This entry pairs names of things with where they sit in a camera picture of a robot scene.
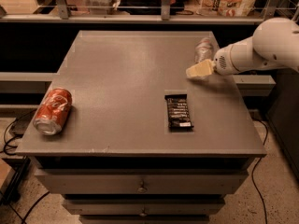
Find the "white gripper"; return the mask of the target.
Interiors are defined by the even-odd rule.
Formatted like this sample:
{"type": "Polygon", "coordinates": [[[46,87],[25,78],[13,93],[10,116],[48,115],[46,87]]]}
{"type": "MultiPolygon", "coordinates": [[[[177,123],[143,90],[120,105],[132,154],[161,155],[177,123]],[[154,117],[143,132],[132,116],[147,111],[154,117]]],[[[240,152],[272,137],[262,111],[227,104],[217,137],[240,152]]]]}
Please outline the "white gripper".
{"type": "MultiPolygon", "coordinates": [[[[214,56],[215,70],[224,76],[245,72],[248,68],[246,45],[238,43],[219,49],[214,56]]],[[[214,73],[214,63],[205,59],[186,70],[187,78],[204,78],[214,73]]]]}

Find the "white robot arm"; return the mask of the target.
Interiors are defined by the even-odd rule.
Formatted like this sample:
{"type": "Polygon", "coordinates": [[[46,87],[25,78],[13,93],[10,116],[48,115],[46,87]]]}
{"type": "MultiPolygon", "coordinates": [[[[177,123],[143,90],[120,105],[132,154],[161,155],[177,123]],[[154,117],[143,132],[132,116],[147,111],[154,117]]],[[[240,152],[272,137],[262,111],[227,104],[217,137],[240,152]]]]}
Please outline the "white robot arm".
{"type": "Polygon", "coordinates": [[[299,71],[299,27],[295,21],[273,18],[261,23],[253,36],[219,49],[211,57],[212,46],[204,38],[197,46],[197,64],[186,70],[188,79],[205,79],[252,70],[291,68],[299,71]]]}

